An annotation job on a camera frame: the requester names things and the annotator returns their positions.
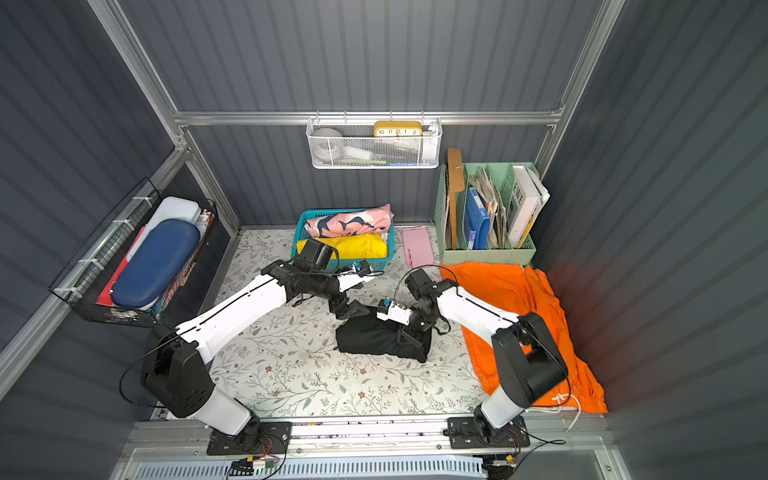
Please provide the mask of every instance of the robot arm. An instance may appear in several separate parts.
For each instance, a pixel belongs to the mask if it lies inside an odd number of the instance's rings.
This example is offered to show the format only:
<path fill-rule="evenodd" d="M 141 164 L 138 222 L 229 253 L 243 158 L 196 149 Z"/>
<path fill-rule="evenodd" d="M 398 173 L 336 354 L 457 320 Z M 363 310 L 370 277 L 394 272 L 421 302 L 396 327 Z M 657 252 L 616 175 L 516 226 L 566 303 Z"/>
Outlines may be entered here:
<path fill-rule="evenodd" d="M 239 332 L 271 310 L 308 293 L 328 300 L 339 319 L 366 315 L 369 308 L 348 301 L 346 291 L 375 277 L 367 262 L 339 275 L 319 273 L 331 249 L 308 241 L 301 255 L 278 260 L 261 270 L 241 291 L 176 329 L 158 326 L 148 340 L 141 383 L 178 418 L 198 419 L 224 435 L 236 435 L 244 452 L 254 447 L 259 419 L 228 396 L 210 378 L 205 364 Z M 434 282 L 423 270 L 406 278 L 415 298 L 410 308 L 382 300 L 380 319 L 402 324 L 399 341 L 423 345 L 438 318 L 454 320 L 494 348 L 501 387 L 475 409 L 478 434 L 486 439 L 503 432 L 523 409 L 563 381 L 567 367 L 541 317 L 505 312 L 470 295 L 456 282 Z M 520 343 L 532 346 L 525 355 Z"/>
<path fill-rule="evenodd" d="M 379 304 L 376 316 L 401 323 L 399 337 L 418 345 L 438 318 L 453 320 L 493 347 L 500 386 L 475 409 L 478 433 L 492 439 L 514 417 L 568 377 L 557 345 L 544 320 L 521 316 L 471 295 L 452 280 L 434 282 L 417 270 L 406 278 L 415 298 L 412 308 L 391 300 Z M 531 346 L 528 355 L 521 343 Z"/>
<path fill-rule="evenodd" d="M 320 273 L 332 249 L 316 240 L 302 253 L 261 270 L 248 285 L 175 329 L 160 325 L 149 335 L 141 384 L 178 418 L 198 419 L 225 435 L 238 435 L 258 417 L 217 387 L 205 367 L 226 344 L 261 316 L 309 293 L 328 300 L 331 313 L 348 319 L 369 310 L 346 291 L 375 278 L 366 261 L 338 275 Z"/>

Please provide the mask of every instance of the ventilation grille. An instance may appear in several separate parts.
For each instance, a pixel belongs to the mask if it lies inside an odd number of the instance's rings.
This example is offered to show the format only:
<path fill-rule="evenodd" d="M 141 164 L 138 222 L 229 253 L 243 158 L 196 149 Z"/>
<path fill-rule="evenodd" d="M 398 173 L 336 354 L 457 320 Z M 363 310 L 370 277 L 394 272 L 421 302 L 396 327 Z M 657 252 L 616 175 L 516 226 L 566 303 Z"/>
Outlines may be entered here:
<path fill-rule="evenodd" d="M 142 462 L 135 480 L 176 478 L 203 480 L 226 478 L 230 461 Z M 272 469 L 251 476 L 231 475 L 230 478 L 263 478 Z M 480 458 L 460 455 L 427 455 L 358 458 L 289 458 L 272 478 L 299 480 L 305 478 L 369 478 L 371 475 L 390 478 L 429 477 L 486 478 Z"/>

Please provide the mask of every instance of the blue case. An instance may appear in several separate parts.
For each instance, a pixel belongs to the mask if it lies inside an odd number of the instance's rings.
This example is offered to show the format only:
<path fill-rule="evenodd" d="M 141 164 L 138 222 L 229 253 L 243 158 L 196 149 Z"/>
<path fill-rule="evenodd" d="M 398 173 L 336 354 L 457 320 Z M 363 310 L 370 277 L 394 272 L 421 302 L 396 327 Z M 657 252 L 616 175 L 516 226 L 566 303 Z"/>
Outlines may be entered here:
<path fill-rule="evenodd" d="M 160 222 L 112 286 L 112 302 L 129 309 L 149 304 L 163 293 L 199 243 L 200 231 L 192 223 L 175 218 Z"/>
<path fill-rule="evenodd" d="M 480 196 L 474 187 L 467 189 L 467 202 L 464 209 L 465 238 L 467 239 L 467 250 L 485 250 L 488 243 L 488 235 L 491 233 L 491 218 L 488 211 L 482 204 Z M 470 237 L 475 234 L 475 241 L 472 247 L 469 246 Z"/>

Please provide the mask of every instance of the floral patterned floor mat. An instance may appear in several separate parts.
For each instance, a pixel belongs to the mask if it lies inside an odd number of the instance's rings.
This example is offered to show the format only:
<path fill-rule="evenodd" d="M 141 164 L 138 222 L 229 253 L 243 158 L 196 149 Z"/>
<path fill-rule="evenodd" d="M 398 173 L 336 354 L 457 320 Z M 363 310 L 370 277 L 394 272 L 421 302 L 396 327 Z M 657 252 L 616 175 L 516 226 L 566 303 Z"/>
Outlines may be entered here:
<path fill-rule="evenodd" d="M 293 233 L 244 230 L 217 302 L 243 288 L 262 266 L 290 258 Z M 433 229 L 430 236 L 434 244 Z M 376 305 L 392 296 L 407 271 L 399 229 L 396 249 L 386 274 L 351 290 L 350 297 Z M 438 277 L 437 268 L 426 270 Z M 409 295 L 401 286 L 399 295 L 404 292 Z M 343 322 L 328 313 L 322 299 L 282 306 L 224 347 L 213 360 L 211 377 L 263 418 L 471 412 L 488 398 L 458 324 L 450 333 L 432 336 L 427 362 L 421 364 L 389 355 L 340 353 L 335 328 Z"/>

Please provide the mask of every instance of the blue binder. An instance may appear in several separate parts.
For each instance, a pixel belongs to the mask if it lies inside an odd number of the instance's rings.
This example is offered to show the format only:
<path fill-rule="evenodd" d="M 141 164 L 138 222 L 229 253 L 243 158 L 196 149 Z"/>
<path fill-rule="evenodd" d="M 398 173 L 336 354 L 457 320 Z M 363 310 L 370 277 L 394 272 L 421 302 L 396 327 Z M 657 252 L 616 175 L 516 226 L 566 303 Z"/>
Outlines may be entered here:
<path fill-rule="evenodd" d="M 474 187 L 467 189 L 467 203 L 464 209 L 464 237 L 467 250 L 485 250 L 491 233 L 491 218 L 482 204 Z"/>

